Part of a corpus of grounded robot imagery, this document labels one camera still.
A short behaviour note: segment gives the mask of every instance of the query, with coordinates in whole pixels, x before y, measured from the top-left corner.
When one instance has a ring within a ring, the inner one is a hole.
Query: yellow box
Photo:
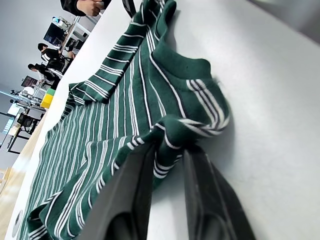
[[[54,98],[54,96],[52,96],[52,95],[49,95],[49,94],[44,95],[44,98],[43,98],[40,106],[45,109],[48,109],[51,105],[53,98]]]

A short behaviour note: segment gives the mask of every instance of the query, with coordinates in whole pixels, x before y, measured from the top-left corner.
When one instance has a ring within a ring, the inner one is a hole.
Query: knit fabric
[[[69,86],[61,120],[40,152],[18,239],[75,238],[135,147],[156,144],[157,186],[186,144],[226,127],[228,105],[210,64],[165,42],[175,9],[173,0],[145,0],[99,70]]]

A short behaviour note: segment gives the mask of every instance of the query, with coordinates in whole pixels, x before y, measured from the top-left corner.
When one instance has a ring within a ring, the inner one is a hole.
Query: white wall
[[[249,0],[320,44],[319,0]]]
[[[20,90],[26,75],[38,79],[27,66],[41,62],[37,45],[45,42],[52,16],[69,21],[74,16],[62,9],[59,0],[2,0],[0,5],[0,90],[8,92]]]

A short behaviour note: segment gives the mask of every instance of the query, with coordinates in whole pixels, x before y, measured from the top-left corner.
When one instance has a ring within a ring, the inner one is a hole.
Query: white tabletop
[[[225,133],[202,145],[238,194],[257,239],[320,236],[320,48],[245,0],[177,0],[177,9],[168,42],[186,57],[210,61],[232,108]],[[122,2],[112,1],[61,80],[6,240],[13,239],[68,84],[95,73],[129,21]],[[181,170],[178,165],[153,195],[150,240],[188,239]]]

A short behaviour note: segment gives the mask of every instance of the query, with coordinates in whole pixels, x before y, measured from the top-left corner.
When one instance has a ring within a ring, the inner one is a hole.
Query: computer monitor
[[[65,38],[65,31],[51,23],[43,39],[56,47],[60,47]]]
[[[34,79],[33,77],[26,76],[23,80],[21,86],[22,87],[33,87],[33,85],[37,84],[38,80]]]

